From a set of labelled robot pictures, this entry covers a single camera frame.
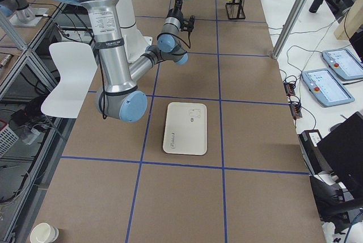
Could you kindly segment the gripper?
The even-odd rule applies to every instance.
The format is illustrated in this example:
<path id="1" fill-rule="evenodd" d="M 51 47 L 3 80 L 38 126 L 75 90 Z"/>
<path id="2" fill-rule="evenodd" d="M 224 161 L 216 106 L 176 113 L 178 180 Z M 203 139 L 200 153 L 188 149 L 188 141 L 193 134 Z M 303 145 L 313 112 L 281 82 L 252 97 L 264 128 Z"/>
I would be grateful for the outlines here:
<path id="1" fill-rule="evenodd" d="M 173 17 L 177 20 L 183 20 L 182 5 L 183 0 L 175 0 L 174 8 L 168 11 L 167 18 Z"/>

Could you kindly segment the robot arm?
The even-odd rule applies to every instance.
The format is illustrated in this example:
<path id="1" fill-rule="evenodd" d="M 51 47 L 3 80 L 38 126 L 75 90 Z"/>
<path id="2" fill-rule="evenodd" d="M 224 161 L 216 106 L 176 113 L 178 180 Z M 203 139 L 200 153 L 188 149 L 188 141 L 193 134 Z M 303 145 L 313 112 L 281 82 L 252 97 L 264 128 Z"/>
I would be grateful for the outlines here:
<path id="1" fill-rule="evenodd" d="M 148 45 L 145 52 L 133 63 L 128 63 L 127 50 L 121 33 L 116 5 L 119 0 L 57 0 L 84 7 L 90 18 L 95 48 L 100 56 L 103 87 L 99 91 L 97 108 L 104 117 L 124 122 L 140 120 L 147 109 L 147 97 L 137 86 L 137 80 L 154 65 L 171 60 L 184 64 L 187 51 L 178 38 L 184 27 L 183 0 L 175 0 L 169 10 L 156 45 Z"/>

